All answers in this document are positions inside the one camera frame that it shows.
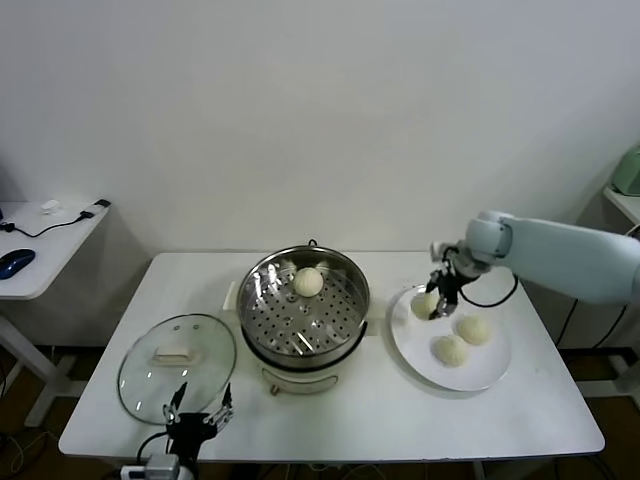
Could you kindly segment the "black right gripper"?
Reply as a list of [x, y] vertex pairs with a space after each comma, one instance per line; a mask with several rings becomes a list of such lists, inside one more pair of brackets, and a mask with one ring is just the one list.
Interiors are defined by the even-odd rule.
[[460, 281], [455, 269], [451, 266], [441, 266], [432, 272], [425, 287], [425, 297], [436, 301], [429, 314], [430, 320], [451, 316], [458, 303]]

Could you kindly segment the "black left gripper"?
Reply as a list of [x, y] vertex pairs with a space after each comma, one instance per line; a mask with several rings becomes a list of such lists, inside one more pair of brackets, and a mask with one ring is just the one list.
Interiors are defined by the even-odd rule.
[[180, 459], [197, 459], [202, 445], [217, 436], [233, 417], [231, 384], [228, 383], [217, 411], [206, 413], [182, 413], [179, 408], [187, 390], [187, 382], [173, 393], [162, 407], [166, 432], [171, 440], [169, 452]]

